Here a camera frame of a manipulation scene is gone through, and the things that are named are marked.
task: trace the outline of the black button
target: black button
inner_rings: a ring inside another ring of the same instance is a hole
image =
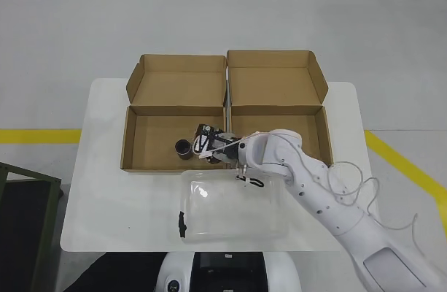
[[[168,292],[178,292],[179,291],[179,282],[176,280],[172,280],[168,283]]]

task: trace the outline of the dark green cart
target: dark green cart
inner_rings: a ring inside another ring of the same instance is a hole
[[[8,173],[30,177],[8,180]],[[0,291],[35,291],[50,253],[61,180],[0,162]]]

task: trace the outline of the table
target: table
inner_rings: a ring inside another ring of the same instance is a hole
[[[288,235],[283,239],[187,244],[179,238],[179,174],[120,169],[126,79],[92,83],[61,235],[65,251],[336,251],[343,248],[288,193]],[[365,177],[370,164],[356,89],[329,82],[324,100],[335,161],[351,161]],[[358,204],[366,207],[372,191]],[[372,206],[375,215],[376,204]]]

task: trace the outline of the gray floor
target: gray floor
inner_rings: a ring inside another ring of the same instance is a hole
[[[228,49],[313,50],[327,80],[357,87],[365,129],[447,188],[447,0],[0,0],[0,128],[81,128],[95,78],[128,77],[143,53]],[[76,153],[76,145],[0,145],[0,161],[67,185]],[[399,225],[418,212],[418,241],[447,272],[435,202],[369,154],[382,218]],[[410,245],[406,231],[393,236]],[[98,257],[54,254],[57,291]],[[305,291],[362,291],[344,254],[310,256],[293,255]]]

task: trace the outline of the black panel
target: black panel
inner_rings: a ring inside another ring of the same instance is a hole
[[[195,253],[190,292],[268,292],[262,253]]]
[[[0,291],[29,291],[50,183],[8,182],[0,203]]]

